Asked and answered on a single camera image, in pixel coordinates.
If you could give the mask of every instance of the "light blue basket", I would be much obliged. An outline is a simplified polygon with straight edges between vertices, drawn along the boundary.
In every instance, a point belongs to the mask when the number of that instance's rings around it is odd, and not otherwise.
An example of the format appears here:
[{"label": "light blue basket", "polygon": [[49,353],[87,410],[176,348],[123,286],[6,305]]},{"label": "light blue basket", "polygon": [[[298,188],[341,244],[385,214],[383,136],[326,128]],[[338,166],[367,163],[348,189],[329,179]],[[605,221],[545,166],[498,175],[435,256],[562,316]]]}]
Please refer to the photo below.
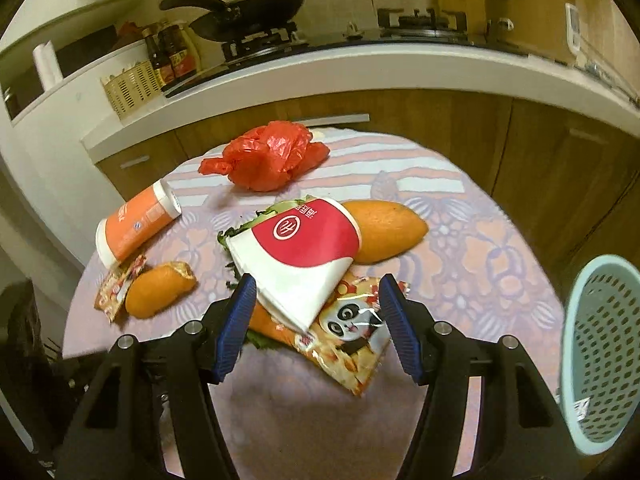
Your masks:
[{"label": "light blue basket", "polygon": [[[620,256],[591,260],[574,283],[562,334],[560,407],[577,450],[609,449],[640,400],[640,272]],[[584,418],[574,404],[588,399]]]}]

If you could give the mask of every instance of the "food packaging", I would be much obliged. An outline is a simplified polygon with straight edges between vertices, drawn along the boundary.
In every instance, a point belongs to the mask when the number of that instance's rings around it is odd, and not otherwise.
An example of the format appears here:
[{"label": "food packaging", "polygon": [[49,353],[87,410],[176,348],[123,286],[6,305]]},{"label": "food packaging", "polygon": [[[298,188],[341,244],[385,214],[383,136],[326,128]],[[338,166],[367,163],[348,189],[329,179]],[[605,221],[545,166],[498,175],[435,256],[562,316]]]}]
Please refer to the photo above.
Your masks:
[{"label": "food packaging", "polygon": [[117,266],[181,213],[169,185],[158,180],[100,221],[95,231],[100,260],[107,269]]},{"label": "food packaging", "polygon": [[103,311],[109,323],[115,321],[131,284],[142,272],[145,264],[146,256],[139,254],[131,263],[115,267],[102,280],[95,297],[94,308]]},{"label": "food packaging", "polygon": [[360,249],[360,228],[336,201],[317,198],[226,241],[240,274],[250,273],[258,301],[305,333]]},{"label": "food packaging", "polygon": [[[257,304],[249,328],[291,346],[355,395],[370,382],[390,335],[380,316],[379,278],[357,278],[350,272],[304,334],[298,334]],[[400,290],[407,291],[404,282]]]}]

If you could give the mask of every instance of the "black chair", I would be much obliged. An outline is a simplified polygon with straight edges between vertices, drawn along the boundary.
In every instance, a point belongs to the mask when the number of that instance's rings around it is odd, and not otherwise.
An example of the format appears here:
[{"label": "black chair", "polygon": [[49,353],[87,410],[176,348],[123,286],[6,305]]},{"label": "black chair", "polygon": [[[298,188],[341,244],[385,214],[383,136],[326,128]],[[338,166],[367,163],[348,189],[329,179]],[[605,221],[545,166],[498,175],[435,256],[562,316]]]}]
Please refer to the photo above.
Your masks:
[{"label": "black chair", "polygon": [[[23,447],[41,467],[53,468],[77,402],[67,380],[54,374],[40,339],[33,284],[14,283],[0,294],[0,407]],[[0,437],[6,460],[13,436]]]}]

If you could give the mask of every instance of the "paper towel roll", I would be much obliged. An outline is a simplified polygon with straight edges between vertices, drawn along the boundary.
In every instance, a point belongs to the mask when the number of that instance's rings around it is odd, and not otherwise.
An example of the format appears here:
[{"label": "paper towel roll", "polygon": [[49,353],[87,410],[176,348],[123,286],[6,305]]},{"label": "paper towel roll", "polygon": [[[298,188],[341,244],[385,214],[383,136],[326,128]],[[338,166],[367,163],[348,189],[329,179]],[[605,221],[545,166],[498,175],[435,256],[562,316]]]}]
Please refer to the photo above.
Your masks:
[{"label": "paper towel roll", "polygon": [[64,79],[56,52],[53,50],[53,44],[50,41],[41,43],[33,49],[33,62],[36,65],[38,77],[45,92]]}]

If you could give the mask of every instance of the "frying pan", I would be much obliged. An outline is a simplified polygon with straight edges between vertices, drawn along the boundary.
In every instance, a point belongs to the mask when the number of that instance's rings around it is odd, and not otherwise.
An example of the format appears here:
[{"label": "frying pan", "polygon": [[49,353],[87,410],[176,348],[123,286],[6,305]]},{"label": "frying pan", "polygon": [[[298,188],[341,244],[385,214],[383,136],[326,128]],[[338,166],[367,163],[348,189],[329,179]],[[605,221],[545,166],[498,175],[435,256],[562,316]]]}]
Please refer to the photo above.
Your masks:
[{"label": "frying pan", "polygon": [[280,28],[293,18],[304,0],[162,0],[160,9],[207,9],[191,23],[193,31],[211,41],[233,41],[270,28]]}]

